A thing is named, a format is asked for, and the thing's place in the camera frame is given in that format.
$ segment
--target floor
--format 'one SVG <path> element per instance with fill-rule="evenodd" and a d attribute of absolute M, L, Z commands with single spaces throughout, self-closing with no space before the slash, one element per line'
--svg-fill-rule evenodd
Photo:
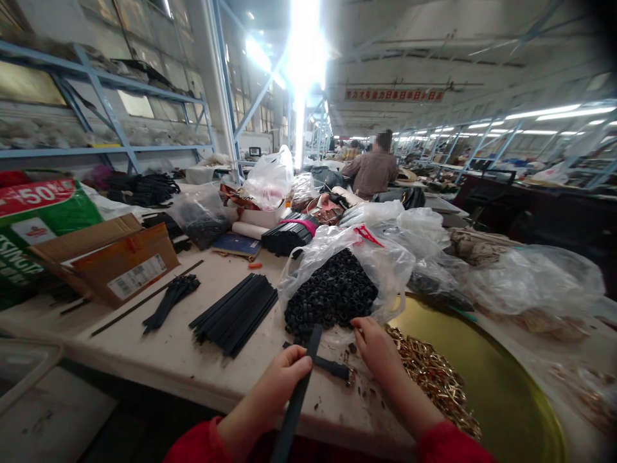
<path fill-rule="evenodd" d="M 161 463 L 191 427 L 214 410 L 70 361 L 61 366 L 118 401 L 79 463 Z"/>

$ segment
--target work table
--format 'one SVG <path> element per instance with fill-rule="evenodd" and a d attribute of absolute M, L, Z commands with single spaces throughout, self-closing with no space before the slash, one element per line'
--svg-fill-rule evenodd
<path fill-rule="evenodd" d="M 249 270 L 244 259 L 193 249 L 181 253 L 179 260 L 179 267 L 115 311 L 90 303 L 60 315 L 75 303 L 50 308 L 51 299 L 38 296 L 1 312 L 0 330 L 12 336 L 59 341 L 64 344 L 69 359 L 228 413 L 282 350 L 283 342 L 292 341 L 284 331 L 282 309 L 277 302 L 236 359 L 223 358 L 214 344 L 197 344 L 188 324 L 250 272 L 265 275 L 276 286 L 287 259 L 277 258 L 262 250 L 257 261 L 263 267 Z M 197 276 L 201 286 L 172 309 L 158 331 L 143 336 L 141 322 L 154 313 L 164 291 L 118 323 L 91 337 L 97 328 L 200 260 L 204 262 L 190 273 Z M 530 359 L 524 349 L 521 350 L 511 339 L 495 330 L 494 322 L 480 314 L 476 316 L 480 326 L 491 332 L 529 370 Z M 610 365 L 607 352 L 615 351 L 617 336 L 600 322 L 595 325 L 598 325 L 598 330 L 593 333 L 593 342 L 586 343 L 584 348 L 563 347 L 562 352 L 554 354 L 555 360 L 575 354 L 586 358 L 602 356 Z M 523 337 L 518 341 L 537 343 L 530 347 L 542 349 L 541 341 L 535 341 L 533 337 L 531 341 L 527 340 L 526 335 L 522 333 Z M 345 344 L 327 345 L 322 341 L 318 355 L 345 362 L 356 369 L 354 386 L 347 387 L 343 380 L 315 369 L 303 405 L 298 434 L 380 457 L 409 461 L 413 439 L 390 412 L 382 390 L 372 379 L 359 354 L 345 352 L 346 348 Z M 544 384 L 535 378 L 544 388 Z M 561 410 L 559 404 L 553 405 L 562 423 L 567 421 L 564 427 L 568 439 L 576 439 L 570 445 L 571 450 L 576 454 L 588 452 L 588 447 L 595 445 L 595 430 L 572 413 L 567 413 L 567 410 Z"/>

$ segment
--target blue metal shelving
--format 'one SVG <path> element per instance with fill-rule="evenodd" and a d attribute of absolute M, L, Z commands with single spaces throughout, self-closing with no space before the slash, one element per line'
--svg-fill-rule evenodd
<path fill-rule="evenodd" d="M 164 89 L 153 87 L 136 80 L 132 80 L 126 77 L 110 74 L 101 69 L 92 66 L 90 60 L 87 58 L 86 52 L 83 47 L 75 45 L 75 51 L 80 62 L 73 62 L 58 58 L 40 51 L 31 50 L 29 48 L 10 44 L 8 42 L 0 41 L 0 60 L 10 62 L 12 64 L 18 64 L 20 66 L 26 66 L 28 68 L 39 69 L 49 73 L 53 78 L 62 96 L 67 100 L 68 106 L 75 113 L 78 121 L 82 125 L 82 128 L 87 132 L 92 132 L 92 128 L 83 115 L 80 106 L 76 103 L 74 95 L 69 91 L 69 86 L 63 85 L 66 80 L 74 80 L 79 82 L 86 82 L 91 84 L 94 91 L 103 105 L 105 115 L 100 114 L 94 110 L 93 113 L 97 115 L 110 129 L 112 129 L 118 138 L 120 139 L 121 147 L 104 147 L 104 148 L 72 148 L 72 149 L 11 149 L 0 151 L 0 159 L 8 158 L 38 158 L 44 156 L 76 156 L 83 154 L 94 154 L 102 157 L 102 161 L 111 166 L 107 154 L 113 153 L 126 153 L 129 159 L 129 172 L 134 170 L 138 174 L 142 169 L 139 165 L 139 161 L 135 153 L 137 152 L 152 152 L 152 151 L 174 151 L 174 150 L 193 150 L 195 159 L 199 161 L 198 149 L 212 149 L 213 146 L 212 129 L 210 125 L 210 119 L 208 117 L 208 110 L 206 106 L 206 99 L 204 95 L 201 98 L 192 98 L 186 95 L 180 95 Z M 180 104 L 183 108 L 185 115 L 185 122 L 191 125 L 188 119 L 188 113 L 186 111 L 186 104 L 192 104 L 195 115 L 197 116 L 197 106 L 202 105 L 202 111 L 197 117 L 195 122 L 195 131 L 200 127 L 201 120 L 206 119 L 206 125 L 208 127 L 208 136 L 210 137 L 209 145 L 161 145 L 161 146 L 148 146 L 148 147 L 135 147 L 130 144 L 128 137 L 126 136 L 124 129 L 118 121 L 114 110 L 105 96 L 103 89 L 122 90 L 129 92 L 133 95 L 151 96 L 160 100 L 166 100 L 176 104 Z"/>

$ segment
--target cardboard box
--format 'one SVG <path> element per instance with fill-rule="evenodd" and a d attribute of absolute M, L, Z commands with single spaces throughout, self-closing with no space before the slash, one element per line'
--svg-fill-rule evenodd
<path fill-rule="evenodd" d="M 282 201 L 278 209 L 273 211 L 252 211 L 245 209 L 240 216 L 240 222 L 262 226 L 270 230 L 283 220 L 283 217 L 288 214 L 286 211 L 285 201 Z"/>
<path fill-rule="evenodd" d="M 132 214 L 28 249 L 84 298 L 114 309 L 180 264 L 165 224 L 145 230 Z"/>

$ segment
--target round metal tray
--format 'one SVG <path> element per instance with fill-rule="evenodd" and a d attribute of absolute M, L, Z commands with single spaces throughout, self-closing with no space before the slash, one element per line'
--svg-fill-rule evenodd
<path fill-rule="evenodd" d="M 465 380 L 483 447 L 500 463 L 567 460 L 563 431 L 548 399 L 523 366 L 489 333 L 407 297 L 388 324 L 433 344 Z"/>

